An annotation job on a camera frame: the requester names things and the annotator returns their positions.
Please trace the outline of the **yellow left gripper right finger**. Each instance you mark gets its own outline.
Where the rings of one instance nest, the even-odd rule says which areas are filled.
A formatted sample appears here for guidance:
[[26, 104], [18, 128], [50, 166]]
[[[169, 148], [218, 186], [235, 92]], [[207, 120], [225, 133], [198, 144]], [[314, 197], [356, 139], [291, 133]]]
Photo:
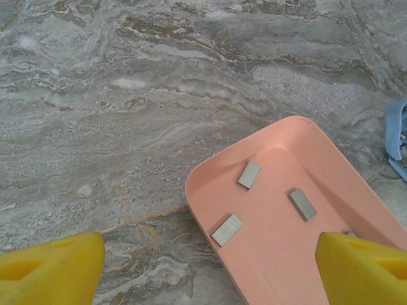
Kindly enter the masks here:
[[320, 234], [315, 260], [330, 304], [406, 304], [406, 251]]

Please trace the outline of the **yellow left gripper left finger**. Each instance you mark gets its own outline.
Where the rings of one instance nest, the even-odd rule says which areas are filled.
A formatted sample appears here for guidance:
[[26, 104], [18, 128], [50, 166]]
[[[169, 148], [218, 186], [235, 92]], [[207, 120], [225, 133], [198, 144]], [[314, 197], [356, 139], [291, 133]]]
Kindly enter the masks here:
[[1, 304], [91, 304], [104, 267], [100, 233], [1, 255]]

